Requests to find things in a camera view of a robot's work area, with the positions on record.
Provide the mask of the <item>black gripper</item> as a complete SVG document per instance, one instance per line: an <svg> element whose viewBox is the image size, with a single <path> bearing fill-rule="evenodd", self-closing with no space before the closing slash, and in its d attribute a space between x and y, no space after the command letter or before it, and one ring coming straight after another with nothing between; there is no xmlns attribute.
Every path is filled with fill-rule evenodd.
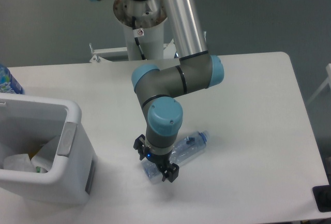
<svg viewBox="0 0 331 224"><path fill-rule="evenodd" d="M163 182L168 180L172 183L177 179L179 175L179 166L175 163L170 163L172 151L163 155L154 154L145 146L145 135L143 134L135 139L133 148L138 152L140 160L146 158L156 165L157 169L162 174Z"/></svg>

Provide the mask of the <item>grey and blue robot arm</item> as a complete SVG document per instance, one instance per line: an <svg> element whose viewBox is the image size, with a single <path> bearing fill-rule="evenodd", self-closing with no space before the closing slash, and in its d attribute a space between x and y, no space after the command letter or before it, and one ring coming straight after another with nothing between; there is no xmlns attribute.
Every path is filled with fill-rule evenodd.
<svg viewBox="0 0 331 224"><path fill-rule="evenodd" d="M146 120L146 133L133 147L141 159L156 165L164 180L172 182L178 177L179 166L170 156L183 122L183 109L176 98L221 83L223 65L207 49L193 0L115 0L113 9L134 35L141 60L152 56L142 46L139 32L165 19L170 21L179 64L163 70L153 64L140 66L131 81Z"/></svg>

